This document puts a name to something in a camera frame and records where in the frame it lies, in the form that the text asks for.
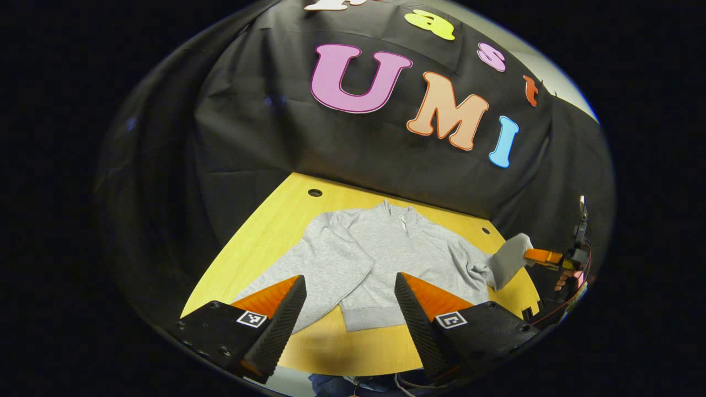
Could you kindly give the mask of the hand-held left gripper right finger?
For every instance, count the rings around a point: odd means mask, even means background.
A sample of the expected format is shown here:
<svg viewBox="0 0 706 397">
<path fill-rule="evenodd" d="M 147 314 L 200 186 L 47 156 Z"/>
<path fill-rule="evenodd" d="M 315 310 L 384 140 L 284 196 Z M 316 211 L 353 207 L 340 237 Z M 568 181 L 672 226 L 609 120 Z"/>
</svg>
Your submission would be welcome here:
<svg viewBox="0 0 706 397">
<path fill-rule="evenodd" d="M 471 380 L 536 344 L 540 330 L 495 301 L 472 304 L 408 273 L 395 297 L 431 381 Z"/>
</svg>

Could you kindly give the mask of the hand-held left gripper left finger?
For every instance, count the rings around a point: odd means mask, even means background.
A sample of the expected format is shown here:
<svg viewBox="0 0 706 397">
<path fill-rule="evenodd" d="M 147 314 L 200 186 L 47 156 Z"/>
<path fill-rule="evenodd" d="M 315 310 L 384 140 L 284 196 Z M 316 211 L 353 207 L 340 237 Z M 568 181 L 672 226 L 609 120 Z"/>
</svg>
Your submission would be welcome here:
<svg viewBox="0 0 706 397">
<path fill-rule="evenodd" d="M 265 383 L 274 374 L 307 299 L 295 275 L 224 303 L 212 300 L 175 323 L 175 339 L 227 373 Z"/>
</svg>

